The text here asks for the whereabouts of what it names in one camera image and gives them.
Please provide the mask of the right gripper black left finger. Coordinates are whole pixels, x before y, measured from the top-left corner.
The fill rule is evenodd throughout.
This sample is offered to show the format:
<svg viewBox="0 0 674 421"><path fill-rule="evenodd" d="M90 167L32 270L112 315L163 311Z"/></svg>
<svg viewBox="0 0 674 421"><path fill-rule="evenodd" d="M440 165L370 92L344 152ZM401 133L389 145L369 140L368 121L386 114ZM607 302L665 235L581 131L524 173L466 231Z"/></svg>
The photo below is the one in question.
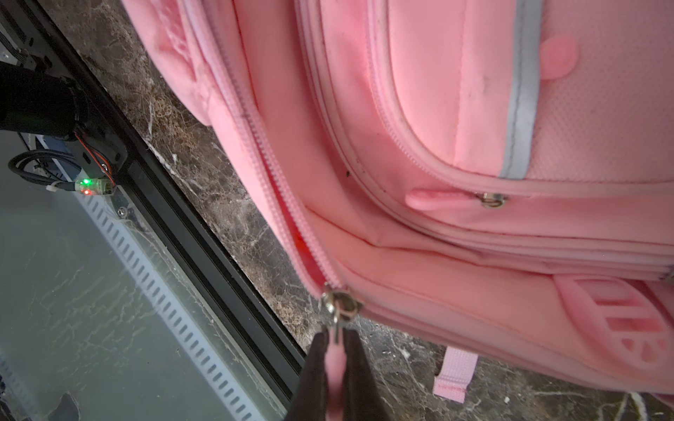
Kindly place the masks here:
<svg viewBox="0 0 674 421"><path fill-rule="evenodd" d="M328 380L325 357L328 350L328 331L313 337L301 370L298 387L291 400L284 421L325 421L328 408Z"/></svg>

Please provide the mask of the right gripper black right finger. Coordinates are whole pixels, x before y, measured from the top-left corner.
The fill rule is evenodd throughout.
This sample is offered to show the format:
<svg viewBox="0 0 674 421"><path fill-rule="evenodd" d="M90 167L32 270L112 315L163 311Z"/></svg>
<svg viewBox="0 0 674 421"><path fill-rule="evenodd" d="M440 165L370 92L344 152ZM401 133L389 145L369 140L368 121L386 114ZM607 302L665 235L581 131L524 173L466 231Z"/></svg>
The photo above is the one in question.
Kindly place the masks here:
<svg viewBox="0 0 674 421"><path fill-rule="evenodd" d="M343 377L343 419L347 421L385 421L390 417L378 393L377 383L357 331L343 330L347 366Z"/></svg>

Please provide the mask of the pink backpack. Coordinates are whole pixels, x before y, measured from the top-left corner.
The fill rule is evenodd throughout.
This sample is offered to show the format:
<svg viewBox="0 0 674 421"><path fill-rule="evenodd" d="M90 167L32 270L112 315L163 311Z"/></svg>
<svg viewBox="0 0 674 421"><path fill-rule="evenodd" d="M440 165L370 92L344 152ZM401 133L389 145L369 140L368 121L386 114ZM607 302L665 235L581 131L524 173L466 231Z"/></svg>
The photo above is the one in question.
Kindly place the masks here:
<svg viewBox="0 0 674 421"><path fill-rule="evenodd" d="M364 395L355 315L673 402L670 1L127 1L333 315L328 419Z"/></svg>

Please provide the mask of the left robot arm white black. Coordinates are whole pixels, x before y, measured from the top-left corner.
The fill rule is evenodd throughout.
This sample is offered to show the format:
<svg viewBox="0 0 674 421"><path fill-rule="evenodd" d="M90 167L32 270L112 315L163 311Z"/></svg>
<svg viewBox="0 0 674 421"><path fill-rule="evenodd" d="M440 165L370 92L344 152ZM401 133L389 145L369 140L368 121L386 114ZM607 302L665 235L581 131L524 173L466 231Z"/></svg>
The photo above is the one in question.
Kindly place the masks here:
<svg viewBox="0 0 674 421"><path fill-rule="evenodd" d="M75 81L1 64L3 131L63 138L88 117L88 101Z"/></svg>

